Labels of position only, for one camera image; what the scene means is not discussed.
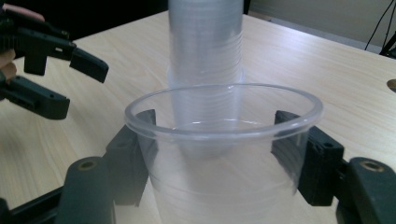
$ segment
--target cup rim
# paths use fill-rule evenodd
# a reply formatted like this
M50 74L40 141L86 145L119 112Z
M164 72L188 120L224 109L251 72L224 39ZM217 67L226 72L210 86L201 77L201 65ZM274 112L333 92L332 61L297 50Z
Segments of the cup rim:
M272 88L277 90L294 92L299 95L302 95L304 98L311 101L313 103L313 106L304 115L301 115L296 119L292 119L274 125L267 125L259 128L244 129L244 130L230 130L230 131L204 132L204 133L199 131L179 130L179 129L157 126L155 124L142 121L141 119L138 119L136 115L133 115L131 113L133 108L139 105L139 103L158 94L163 94L170 91L184 91L184 90L192 90L192 89L196 90L202 88L233 88L233 87L240 87L240 88L264 87L264 88ZM282 133L281 138L283 138L307 131L309 128L311 128L321 120L321 118L323 117L323 111L324 111L323 103L319 100L317 96L307 91L301 91L291 87L273 85L273 84L264 84L264 83L203 84L203 85L168 88L143 95L132 101L129 105L127 105L127 107L124 110L125 113L124 119L128 128L135 131L136 133L143 134L146 137L154 138L154 139L162 135L172 135L177 139L188 139L188 140L224 140L230 138L256 139L256 138L263 138L264 136L272 136L276 139L276 135L278 133Z

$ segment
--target human hand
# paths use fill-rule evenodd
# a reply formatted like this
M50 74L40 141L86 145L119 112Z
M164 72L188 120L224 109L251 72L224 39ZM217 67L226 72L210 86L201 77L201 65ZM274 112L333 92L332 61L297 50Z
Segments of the human hand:
M3 9L10 9L40 21L44 21L44 17L41 14L33 12L32 10L24 7L3 4ZM17 67L13 62L15 55L14 49L8 49L0 53L0 86L5 83L7 84L13 77L17 75Z

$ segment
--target table surface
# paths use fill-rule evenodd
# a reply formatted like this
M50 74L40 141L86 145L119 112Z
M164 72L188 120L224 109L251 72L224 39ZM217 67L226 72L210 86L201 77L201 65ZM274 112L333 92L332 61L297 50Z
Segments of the table surface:
M71 100L66 119L39 117L0 103L0 197L14 208L64 183L79 159L103 156L124 125L134 99L167 87L168 14L163 12L75 43L109 65L101 84L49 58L46 75L19 74ZM246 82L293 87L316 95L325 114L317 125L346 149L396 169L396 61L244 15L242 65ZM311 207L298 195L291 223L336 223L331 207ZM148 182L136 207L117 207L118 223L161 223Z

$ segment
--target wall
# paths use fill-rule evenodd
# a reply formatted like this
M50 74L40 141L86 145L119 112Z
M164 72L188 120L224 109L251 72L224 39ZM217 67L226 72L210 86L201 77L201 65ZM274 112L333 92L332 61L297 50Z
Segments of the wall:
M251 0L250 10L334 35L367 43L391 0ZM382 46L394 4L370 44ZM395 34L392 22L388 41Z

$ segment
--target desk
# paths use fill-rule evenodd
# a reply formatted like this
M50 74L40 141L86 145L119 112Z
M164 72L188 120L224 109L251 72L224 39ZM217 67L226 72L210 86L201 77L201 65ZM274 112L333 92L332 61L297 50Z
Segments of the desk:
M0 103L0 197L13 208L60 187L79 159L103 156L124 124L124 108L167 87L167 12L76 43L109 64L101 84L48 59L46 75L26 76L70 98L66 119L43 119ZM289 86L315 94L325 106L318 127L344 145L345 159L368 157L396 170L396 61L286 27L244 16L243 66L247 82ZM23 60L16 60L19 73ZM301 196L295 224L336 223L332 207L311 207ZM148 183L140 207L119 207L120 223L160 223Z

